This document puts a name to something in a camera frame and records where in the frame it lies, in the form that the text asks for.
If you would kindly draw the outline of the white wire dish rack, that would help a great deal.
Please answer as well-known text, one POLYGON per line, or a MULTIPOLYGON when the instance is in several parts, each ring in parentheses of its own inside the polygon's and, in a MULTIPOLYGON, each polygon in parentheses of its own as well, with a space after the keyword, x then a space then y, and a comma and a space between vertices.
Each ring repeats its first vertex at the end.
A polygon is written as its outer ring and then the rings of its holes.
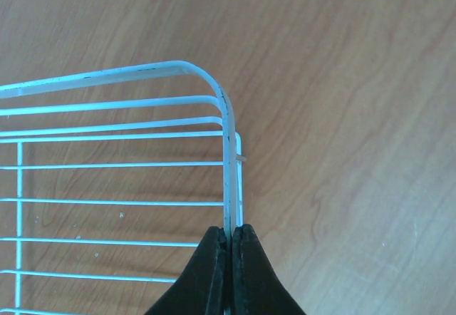
POLYGON ((144 314, 243 223, 227 92, 166 61, 1 87, 1 312, 144 314))

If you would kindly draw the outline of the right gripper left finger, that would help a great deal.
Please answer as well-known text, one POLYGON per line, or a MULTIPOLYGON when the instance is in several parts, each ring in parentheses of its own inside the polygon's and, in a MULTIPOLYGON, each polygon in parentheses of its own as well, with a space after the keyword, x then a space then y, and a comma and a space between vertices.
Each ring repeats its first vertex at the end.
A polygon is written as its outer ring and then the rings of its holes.
POLYGON ((145 314, 223 314, 226 267, 224 230, 209 227, 177 281, 145 314))

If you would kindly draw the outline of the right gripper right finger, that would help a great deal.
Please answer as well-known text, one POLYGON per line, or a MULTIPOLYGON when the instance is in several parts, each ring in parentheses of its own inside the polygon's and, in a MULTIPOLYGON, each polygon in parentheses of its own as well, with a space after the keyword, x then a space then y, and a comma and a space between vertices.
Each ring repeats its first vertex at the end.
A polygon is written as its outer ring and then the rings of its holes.
POLYGON ((277 277, 254 228, 237 227, 232 237, 234 314, 303 314, 277 277))

